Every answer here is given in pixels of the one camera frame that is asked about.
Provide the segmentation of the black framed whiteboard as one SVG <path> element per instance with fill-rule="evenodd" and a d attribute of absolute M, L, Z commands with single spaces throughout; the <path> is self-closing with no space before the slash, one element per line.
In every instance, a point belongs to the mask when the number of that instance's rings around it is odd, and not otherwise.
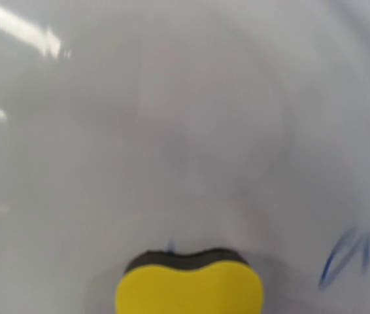
<path fill-rule="evenodd" d="M 211 247 L 370 313 L 370 1 L 0 1 L 0 313 Z"/>

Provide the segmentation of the yellow whiteboard eraser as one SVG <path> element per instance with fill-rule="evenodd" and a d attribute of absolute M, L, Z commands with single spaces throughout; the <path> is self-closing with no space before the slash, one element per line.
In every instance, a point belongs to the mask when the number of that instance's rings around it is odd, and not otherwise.
<path fill-rule="evenodd" d="M 127 265 L 114 296 L 118 314 L 261 313 L 259 275 L 237 252 L 146 251 Z"/>

